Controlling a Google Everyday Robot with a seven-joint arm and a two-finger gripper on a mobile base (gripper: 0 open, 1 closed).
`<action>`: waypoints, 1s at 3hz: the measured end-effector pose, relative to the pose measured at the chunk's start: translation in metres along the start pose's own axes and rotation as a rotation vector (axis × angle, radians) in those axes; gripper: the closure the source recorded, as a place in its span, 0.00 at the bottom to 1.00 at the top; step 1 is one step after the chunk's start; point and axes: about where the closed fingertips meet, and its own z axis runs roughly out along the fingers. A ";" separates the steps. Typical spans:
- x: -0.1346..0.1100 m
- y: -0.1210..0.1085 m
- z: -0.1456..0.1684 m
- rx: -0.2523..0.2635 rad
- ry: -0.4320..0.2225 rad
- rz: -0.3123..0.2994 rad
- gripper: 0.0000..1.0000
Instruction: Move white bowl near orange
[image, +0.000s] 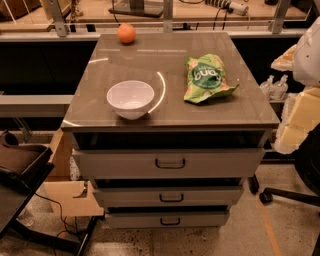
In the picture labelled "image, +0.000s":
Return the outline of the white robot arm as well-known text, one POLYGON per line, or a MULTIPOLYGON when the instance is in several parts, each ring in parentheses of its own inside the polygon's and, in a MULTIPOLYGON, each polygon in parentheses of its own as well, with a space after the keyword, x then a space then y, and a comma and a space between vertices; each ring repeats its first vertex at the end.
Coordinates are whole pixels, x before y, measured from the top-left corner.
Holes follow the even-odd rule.
POLYGON ((307 29, 296 45, 293 78, 305 86, 320 87, 320 17, 307 29))

